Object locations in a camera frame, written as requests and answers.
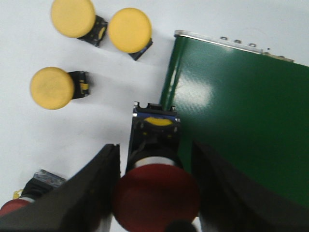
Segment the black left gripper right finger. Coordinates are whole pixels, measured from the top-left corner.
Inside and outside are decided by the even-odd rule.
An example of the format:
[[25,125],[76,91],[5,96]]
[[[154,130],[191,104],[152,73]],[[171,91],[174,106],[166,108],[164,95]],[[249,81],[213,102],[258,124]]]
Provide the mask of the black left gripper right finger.
[[191,171],[201,194],[204,232],[307,232],[309,210],[271,192],[212,147],[193,142]]

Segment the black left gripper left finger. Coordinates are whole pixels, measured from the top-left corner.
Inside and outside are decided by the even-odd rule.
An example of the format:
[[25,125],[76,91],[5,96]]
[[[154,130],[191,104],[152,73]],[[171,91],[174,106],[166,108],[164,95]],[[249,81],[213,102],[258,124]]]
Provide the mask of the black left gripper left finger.
[[2,232],[108,232],[120,146],[106,144],[75,176],[36,202],[0,218]]

